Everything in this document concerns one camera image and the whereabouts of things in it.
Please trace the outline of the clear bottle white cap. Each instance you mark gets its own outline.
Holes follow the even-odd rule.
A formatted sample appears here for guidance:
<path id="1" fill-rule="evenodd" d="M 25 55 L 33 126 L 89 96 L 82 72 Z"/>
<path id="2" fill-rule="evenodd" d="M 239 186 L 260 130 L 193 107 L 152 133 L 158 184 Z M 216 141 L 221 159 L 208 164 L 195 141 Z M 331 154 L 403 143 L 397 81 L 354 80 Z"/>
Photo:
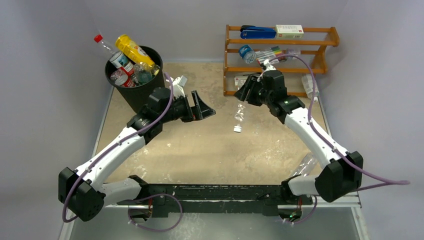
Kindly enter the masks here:
<path id="1" fill-rule="evenodd" d="M 238 102 L 236 105 L 234 119 L 235 124 L 233 127 L 233 131 L 235 133 L 241 133 L 243 131 L 243 123 L 245 119 L 245 106 L 241 102 Z"/>

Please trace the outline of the dark green label bottle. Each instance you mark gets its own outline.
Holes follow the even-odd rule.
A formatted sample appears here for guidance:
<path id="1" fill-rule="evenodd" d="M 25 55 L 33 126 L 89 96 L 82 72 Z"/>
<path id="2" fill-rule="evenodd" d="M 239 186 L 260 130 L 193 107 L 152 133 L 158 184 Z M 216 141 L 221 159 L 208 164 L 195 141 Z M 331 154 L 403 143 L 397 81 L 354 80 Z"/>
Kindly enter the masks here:
<path id="1" fill-rule="evenodd" d="M 134 74 L 139 85 L 146 84 L 153 79 L 152 68 L 146 63 L 134 65 Z"/>

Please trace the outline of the red cap bottle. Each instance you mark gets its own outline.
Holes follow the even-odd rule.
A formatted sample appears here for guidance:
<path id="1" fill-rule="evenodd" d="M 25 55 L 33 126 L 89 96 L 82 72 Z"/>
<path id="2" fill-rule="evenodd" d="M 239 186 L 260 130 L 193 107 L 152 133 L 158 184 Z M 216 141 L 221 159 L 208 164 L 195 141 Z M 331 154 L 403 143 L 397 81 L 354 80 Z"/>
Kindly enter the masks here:
<path id="1" fill-rule="evenodd" d="M 105 52 L 108 61 L 116 69 L 123 70 L 128 76 L 134 73 L 134 65 L 129 58 L 114 45 L 107 42 L 101 34 L 96 35 L 93 40 Z"/>

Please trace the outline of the yellow lemon drink bottle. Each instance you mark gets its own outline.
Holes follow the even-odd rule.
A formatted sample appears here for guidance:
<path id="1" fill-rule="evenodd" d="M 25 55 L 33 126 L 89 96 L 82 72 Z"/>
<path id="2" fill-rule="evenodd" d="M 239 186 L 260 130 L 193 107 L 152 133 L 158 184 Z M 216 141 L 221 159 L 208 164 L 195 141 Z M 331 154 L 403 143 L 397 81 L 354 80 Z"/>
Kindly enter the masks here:
<path id="1" fill-rule="evenodd" d="M 147 69 L 153 74 L 157 75 L 160 67 L 151 59 L 151 57 L 128 35 L 123 34 L 119 36 L 115 42 L 115 46 L 130 58 L 136 64 L 146 64 Z"/>

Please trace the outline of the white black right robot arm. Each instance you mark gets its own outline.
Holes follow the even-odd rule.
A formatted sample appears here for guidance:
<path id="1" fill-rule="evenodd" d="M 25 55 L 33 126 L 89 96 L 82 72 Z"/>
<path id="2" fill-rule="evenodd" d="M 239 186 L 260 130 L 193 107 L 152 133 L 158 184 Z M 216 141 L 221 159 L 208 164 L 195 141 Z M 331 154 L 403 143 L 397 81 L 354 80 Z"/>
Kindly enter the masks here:
<path id="1" fill-rule="evenodd" d="M 297 134 L 322 167 L 317 176 L 295 176 L 283 181 L 280 196 L 284 202 L 292 204 L 301 195 L 318 195 L 331 203 L 361 186 L 362 155 L 349 152 L 308 117 L 305 104 L 288 94 L 280 71 L 249 76 L 234 96 L 250 105 L 266 105 L 273 116 Z"/>

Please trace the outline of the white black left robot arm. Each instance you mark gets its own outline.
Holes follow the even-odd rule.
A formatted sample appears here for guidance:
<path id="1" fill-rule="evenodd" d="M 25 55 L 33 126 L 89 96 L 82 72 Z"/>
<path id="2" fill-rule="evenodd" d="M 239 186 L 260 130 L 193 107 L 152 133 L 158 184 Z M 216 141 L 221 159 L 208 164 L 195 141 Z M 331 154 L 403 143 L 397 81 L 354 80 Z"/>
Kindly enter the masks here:
<path id="1" fill-rule="evenodd" d="M 66 217 L 67 211 L 87 222 L 107 204 L 124 200 L 132 200 L 138 205 L 146 203 L 149 191 L 135 177 L 113 184 L 105 181 L 128 157 L 161 133 L 163 124 L 176 120 L 184 123 L 201 121 L 215 115 L 216 111 L 202 101 L 197 91 L 193 90 L 191 96 L 193 106 L 183 93 L 175 95 L 166 87 L 155 88 L 146 104 L 106 148 L 76 169 L 64 168 L 58 175 L 58 199 L 63 203 L 63 221 L 73 221 Z"/>

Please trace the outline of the clear bottle under right arm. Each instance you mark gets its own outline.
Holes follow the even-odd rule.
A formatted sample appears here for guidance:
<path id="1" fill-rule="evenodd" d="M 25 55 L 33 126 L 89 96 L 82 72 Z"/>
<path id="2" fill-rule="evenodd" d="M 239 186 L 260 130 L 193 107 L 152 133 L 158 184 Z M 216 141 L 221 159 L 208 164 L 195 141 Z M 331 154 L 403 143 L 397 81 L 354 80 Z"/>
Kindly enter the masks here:
<path id="1" fill-rule="evenodd" d="M 307 153 L 300 161 L 299 165 L 290 174 L 290 178 L 294 176 L 307 176 L 317 165 L 318 160 L 312 152 Z"/>

